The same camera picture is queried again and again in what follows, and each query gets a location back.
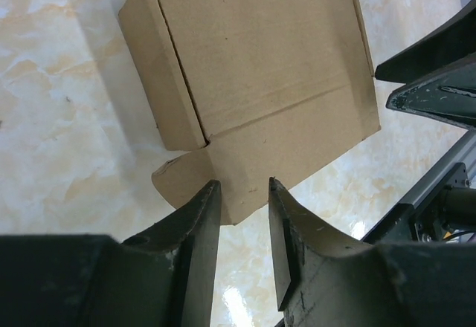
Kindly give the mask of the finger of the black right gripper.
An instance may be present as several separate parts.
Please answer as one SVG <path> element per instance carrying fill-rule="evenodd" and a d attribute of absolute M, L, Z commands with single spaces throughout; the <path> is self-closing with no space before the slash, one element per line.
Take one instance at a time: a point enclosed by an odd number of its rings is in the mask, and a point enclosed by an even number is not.
<path fill-rule="evenodd" d="M 386 108 L 475 129 L 475 72 L 450 71 L 393 91 Z"/>
<path fill-rule="evenodd" d="M 468 3 L 436 30 L 379 64 L 375 78 L 414 82 L 475 52 L 475 4 Z"/>

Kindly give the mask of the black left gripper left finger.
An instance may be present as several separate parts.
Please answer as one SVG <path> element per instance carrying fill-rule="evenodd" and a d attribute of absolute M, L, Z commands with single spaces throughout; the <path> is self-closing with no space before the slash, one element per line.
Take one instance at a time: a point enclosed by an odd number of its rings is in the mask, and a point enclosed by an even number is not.
<path fill-rule="evenodd" d="M 107 235 L 1 238 L 3 326 L 208 326 L 222 193 L 119 242 Z"/>

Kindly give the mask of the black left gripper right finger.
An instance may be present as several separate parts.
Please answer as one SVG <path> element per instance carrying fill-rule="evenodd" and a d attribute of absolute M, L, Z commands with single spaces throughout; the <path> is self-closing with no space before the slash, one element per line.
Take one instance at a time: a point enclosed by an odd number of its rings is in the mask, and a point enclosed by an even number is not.
<path fill-rule="evenodd" d="M 381 242 L 343 233 L 276 178 L 268 218 L 282 326 L 473 326 L 472 243 Z"/>

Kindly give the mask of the brown cardboard box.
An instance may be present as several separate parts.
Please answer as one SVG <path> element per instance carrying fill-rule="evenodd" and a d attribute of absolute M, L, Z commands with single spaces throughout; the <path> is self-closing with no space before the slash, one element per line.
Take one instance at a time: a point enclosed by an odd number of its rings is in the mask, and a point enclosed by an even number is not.
<path fill-rule="evenodd" d="M 173 207 L 209 180 L 223 224 L 380 130 L 358 0 L 126 0 L 120 28 L 164 146 Z"/>

